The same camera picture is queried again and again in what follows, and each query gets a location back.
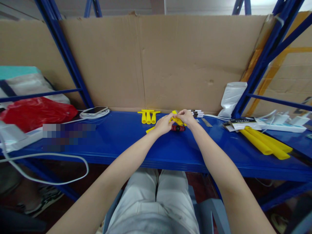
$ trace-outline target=white pants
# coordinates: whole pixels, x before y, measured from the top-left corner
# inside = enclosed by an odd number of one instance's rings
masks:
[[[192,234],[199,234],[185,172],[139,168],[129,179],[109,228],[143,213],[170,217]]]

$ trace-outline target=ceiling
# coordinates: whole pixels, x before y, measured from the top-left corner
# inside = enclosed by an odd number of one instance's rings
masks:
[[[103,16],[126,15],[136,11],[140,15],[151,15],[157,8],[167,14],[231,15],[235,0],[99,0]],[[253,15],[270,14],[277,0],[251,0]],[[55,0],[62,16],[83,17],[86,0]],[[305,0],[301,11],[311,10],[312,0]],[[42,16],[34,0],[0,0],[2,19],[40,19]]]

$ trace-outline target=yellow plastic part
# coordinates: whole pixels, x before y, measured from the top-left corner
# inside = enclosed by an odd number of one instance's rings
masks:
[[[146,130],[146,134],[148,134],[151,130],[153,130],[155,128],[155,126],[154,127],[152,127],[152,128],[150,128],[150,129],[148,129],[148,130]]]
[[[146,123],[151,124],[152,121],[150,119],[150,112],[153,112],[154,110],[141,110],[141,111],[146,112]]]
[[[251,135],[245,129],[239,130],[261,153],[264,155],[270,155],[273,153],[273,150],[266,146],[263,142],[259,139]]]
[[[154,111],[152,112],[152,124],[156,123],[156,114],[160,113],[160,111]]]
[[[254,132],[252,131],[253,134],[255,134],[254,136],[257,137],[257,139],[259,139],[260,141],[262,141],[264,144],[266,144],[271,150],[273,150],[273,154],[275,157],[277,157],[280,160],[284,160],[284,159],[288,159],[290,158],[290,156],[285,153],[281,148],[278,147],[278,145],[275,145],[273,143],[273,141],[271,141],[271,139],[268,139],[266,137],[264,137],[262,134],[260,134],[260,132]]]
[[[176,110],[172,111],[172,113],[174,114],[178,114]],[[176,122],[179,126],[182,126],[183,125],[183,122],[182,120],[180,120],[179,118],[171,118],[174,122]]]
[[[269,141],[271,141],[272,143],[274,143],[276,146],[278,146],[282,151],[284,151],[285,153],[289,153],[291,152],[293,149],[291,147],[289,147],[288,145],[285,145],[284,143],[268,136],[265,135],[261,132],[258,132],[257,130],[252,129],[249,126],[246,126],[245,129],[247,130],[247,132],[249,132],[250,134],[254,135],[255,137],[257,137],[258,135],[263,136],[264,138],[268,139]]]
[[[139,111],[139,114],[142,114],[142,123],[145,124],[146,123],[146,112],[144,111]]]

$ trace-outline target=red cylindrical object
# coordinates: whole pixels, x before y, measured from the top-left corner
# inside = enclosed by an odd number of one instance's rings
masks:
[[[171,130],[176,131],[176,132],[183,132],[183,131],[185,131],[185,127],[179,126],[179,125],[172,125]]]

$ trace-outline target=person's left hand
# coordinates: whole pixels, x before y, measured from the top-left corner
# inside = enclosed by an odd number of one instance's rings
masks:
[[[157,132],[159,136],[169,132],[171,130],[171,126],[174,124],[174,121],[170,121],[171,117],[173,116],[173,113],[170,113],[169,115],[165,115],[161,119],[159,119],[155,125],[154,132]]]

